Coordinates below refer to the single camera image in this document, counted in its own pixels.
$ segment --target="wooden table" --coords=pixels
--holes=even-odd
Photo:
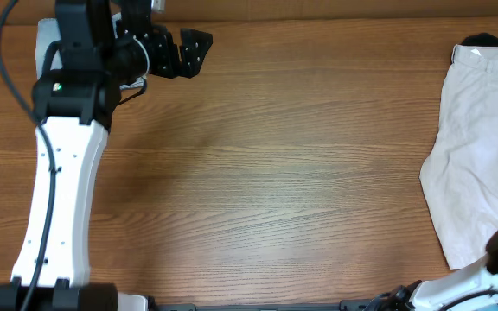
[[[454,44],[498,17],[167,24],[208,31],[194,79],[120,106],[92,280],[161,303],[335,302],[449,273],[418,174]],[[29,95],[36,27],[4,57]],[[34,128],[0,79],[0,282],[22,245]]]

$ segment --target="white cloth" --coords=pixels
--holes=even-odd
[[[460,269],[498,229],[498,48],[455,46],[453,61],[420,180],[447,262]]]
[[[112,26],[114,27],[115,35],[117,32],[116,21],[122,18],[120,13],[112,16]],[[61,39],[61,34],[59,33],[59,26],[57,25],[57,20],[54,18],[42,19],[38,22],[38,36],[35,41],[35,71],[38,75],[38,79],[42,76],[43,61],[45,59],[45,53],[48,50],[49,44],[53,41]],[[59,52],[53,58],[53,63],[51,64],[51,69],[62,68],[61,55]],[[136,87],[141,87],[144,84],[142,78],[138,78],[136,82],[127,86],[120,86],[121,90],[131,89]]]

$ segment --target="black cable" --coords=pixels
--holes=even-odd
[[[137,91],[137,93],[135,93],[134,95],[131,95],[130,97],[128,97],[127,99],[121,101],[120,103],[118,103],[119,105],[131,100],[131,99],[134,99],[140,95],[144,95],[145,91],[147,91],[147,79],[146,78],[142,78],[142,80],[144,81],[144,85],[142,86],[141,90]]]
[[[57,54],[57,51],[61,50],[61,41],[53,41],[49,44],[48,49],[45,52],[45,57],[43,58],[43,66],[41,67],[41,74],[48,73],[51,70],[51,65],[53,65],[53,58]]]
[[[3,81],[5,82],[5,84],[7,85],[13,96],[15,97],[16,101],[18,101],[18,104],[22,107],[23,110],[26,111],[30,120],[32,120],[32,122],[37,126],[37,129],[40,131],[40,134],[43,137],[43,142],[45,143],[48,152],[49,173],[50,173],[48,210],[45,216],[45,224],[43,225],[43,234],[41,235],[40,250],[38,252],[38,258],[35,262],[35,270],[34,274],[32,275],[32,280],[30,281],[28,292],[26,293],[26,296],[24,297],[24,301],[22,302],[21,306],[21,311],[27,311],[30,300],[32,299],[32,295],[34,294],[35,286],[37,285],[38,280],[40,279],[40,274],[42,272],[43,264],[45,261],[45,251],[48,246],[49,228],[51,227],[51,218],[53,216],[57,171],[55,170],[55,157],[54,157],[53,147],[51,146],[51,142],[49,141],[48,133],[43,129],[42,120],[40,120],[40,118],[34,114],[32,109],[26,102],[26,100],[21,96],[20,92],[16,89],[15,85],[10,79],[9,73],[5,68],[5,64],[3,63],[3,58],[1,56],[1,37],[3,34],[3,26],[5,24],[5,21],[7,20],[7,17],[9,16],[9,13],[13,10],[13,8],[17,3],[18,0],[9,1],[9,4],[7,4],[5,9],[3,10],[3,13],[1,14],[0,18],[0,74],[1,77],[3,78]]]
[[[458,304],[461,304],[461,303],[463,303],[465,301],[468,301],[470,299],[481,297],[483,295],[498,295],[498,290],[496,290],[496,289],[487,289],[487,290],[483,290],[481,292],[477,292],[477,293],[474,293],[474,294],[466,295],[466,296],[464,296],[462,298],[456,299],[455,301],[451,302],[450,304],[448,304],[446,306],[443,306],[442,308],[439,309],[439,311],[447,311],[450,308],[453,308],[453,307],[455,307]]]

